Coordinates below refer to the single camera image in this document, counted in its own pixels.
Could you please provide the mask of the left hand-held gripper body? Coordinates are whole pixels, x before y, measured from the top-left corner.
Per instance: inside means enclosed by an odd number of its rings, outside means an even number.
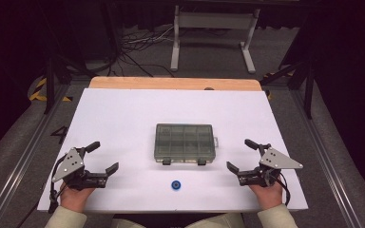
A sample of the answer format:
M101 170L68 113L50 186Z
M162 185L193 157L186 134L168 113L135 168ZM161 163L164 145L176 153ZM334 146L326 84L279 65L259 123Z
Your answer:
M59 160L59 166L53 172L51 182L63 181L69 188L76 190L105 188L108 175L85 170L85 154L84 147L70 148L65 156Z

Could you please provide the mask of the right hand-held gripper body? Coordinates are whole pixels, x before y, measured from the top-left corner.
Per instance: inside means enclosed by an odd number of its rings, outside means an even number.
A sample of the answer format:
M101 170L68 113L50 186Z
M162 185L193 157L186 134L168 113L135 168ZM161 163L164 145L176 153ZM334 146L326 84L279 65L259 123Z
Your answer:
M259 144L259 166L250 171L239 171L238 180L241 186L259 185L272 186L282 169L301 169L303 165L279 152L271 144Z

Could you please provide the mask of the clear plastic compartment box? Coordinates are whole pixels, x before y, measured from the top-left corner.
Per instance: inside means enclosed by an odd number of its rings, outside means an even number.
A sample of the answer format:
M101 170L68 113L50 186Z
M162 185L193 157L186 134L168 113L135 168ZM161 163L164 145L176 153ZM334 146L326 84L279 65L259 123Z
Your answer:
M216 158L211 124L158 123L154 159L162 165L196 163L207 165Z

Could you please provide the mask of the person's left hand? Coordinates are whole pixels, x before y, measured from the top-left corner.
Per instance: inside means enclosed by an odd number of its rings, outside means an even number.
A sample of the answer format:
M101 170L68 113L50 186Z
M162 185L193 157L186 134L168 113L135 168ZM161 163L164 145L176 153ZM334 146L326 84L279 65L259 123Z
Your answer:
M60 205L77 213L84 212L87 199L94 192L94 188L86 188L83 190L68 188L64 182L61 185L61 190Z

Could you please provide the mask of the person's right hand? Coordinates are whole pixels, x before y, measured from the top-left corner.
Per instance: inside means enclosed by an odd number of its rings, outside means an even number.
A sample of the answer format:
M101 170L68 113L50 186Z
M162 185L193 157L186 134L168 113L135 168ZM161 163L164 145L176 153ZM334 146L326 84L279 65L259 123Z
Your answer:
M256 195L262 210L271 209L282 204L282 187L278 183L267 187L250 185L249 188Z

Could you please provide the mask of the white board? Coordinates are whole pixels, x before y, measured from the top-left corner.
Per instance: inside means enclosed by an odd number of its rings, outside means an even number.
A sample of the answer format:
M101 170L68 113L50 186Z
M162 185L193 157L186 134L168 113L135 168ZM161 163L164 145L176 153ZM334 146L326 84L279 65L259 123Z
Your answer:
M157 124L211 124L218 140L210 164L154 159ZM61 151L99 142L85 157L86 169L118 171L106 188L88 198L97 213L226 213L259 210L255 195L226 167L259 164L259 152L245 139L287 151L273 111L261 91L87 88L76 108Z

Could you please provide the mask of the black metal stand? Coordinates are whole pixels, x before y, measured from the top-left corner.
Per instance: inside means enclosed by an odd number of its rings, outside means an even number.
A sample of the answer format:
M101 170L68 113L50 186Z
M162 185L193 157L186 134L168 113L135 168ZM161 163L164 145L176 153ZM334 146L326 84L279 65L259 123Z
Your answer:
M289 65L278 72L273 74L268 73L266 77L263 77L259 83L262 86L267 86L268 84L274 82L275 80L293 73L286 86L290 90L299 90L302 84L305 84L303 109L308 119L312 119L311 106L314 88L315 73L313 71L312 62L301 61L293 65Z
M68 67L72 67L77 72L87 76L94 76L94 73L87 70L85 66L79 65L64 56L54 54L48 57L45 71L45 77L47 79L46 114L49 114L56 103L55 80L58 80L61 85L69 85L72 80L71 70Z

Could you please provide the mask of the wooden table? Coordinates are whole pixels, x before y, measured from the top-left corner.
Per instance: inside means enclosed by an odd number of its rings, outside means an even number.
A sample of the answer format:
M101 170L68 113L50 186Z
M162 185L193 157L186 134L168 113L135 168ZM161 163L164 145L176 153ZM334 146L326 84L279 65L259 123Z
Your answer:
M261 91L257 80L100 76L90 81L89 88Z

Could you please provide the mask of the white metal stand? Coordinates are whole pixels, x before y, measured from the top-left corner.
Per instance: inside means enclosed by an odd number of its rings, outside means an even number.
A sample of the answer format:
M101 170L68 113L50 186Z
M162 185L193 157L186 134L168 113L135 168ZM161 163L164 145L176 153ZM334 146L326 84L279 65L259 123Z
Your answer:
M259 12L260 9L254 9L251 13L186 12L176 6L170 69L172 71L179 69L180 29L242 29L247 31L247 37L245 41L240 42L240 50L247 71L254 74L256 68L249 47L259 19Z

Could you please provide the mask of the aluminium floor rail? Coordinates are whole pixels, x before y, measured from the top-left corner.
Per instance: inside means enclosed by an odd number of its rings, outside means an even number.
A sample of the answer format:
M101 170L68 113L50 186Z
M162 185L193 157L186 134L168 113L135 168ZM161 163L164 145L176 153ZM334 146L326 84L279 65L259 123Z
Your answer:
M313 145L317 151L317 159L330 185L331 191L333 192L333 195L336 199L336 204L338 205L348 228L362 228L355 209L351 204L348 194L346 193L343 181L335 170L334 165L328 156L328 151L324 146L319 133L317 132L316 125L311 119L308 118L306 112L304 111L303 99L300 92L297 90L291 90L290 93L297 109L300 112L301 119L304 121L307 131L311 135Z
M59 85L47 114L46 103L32 102L0 142L0 219L24 177L43 133L66 95L68 85Z

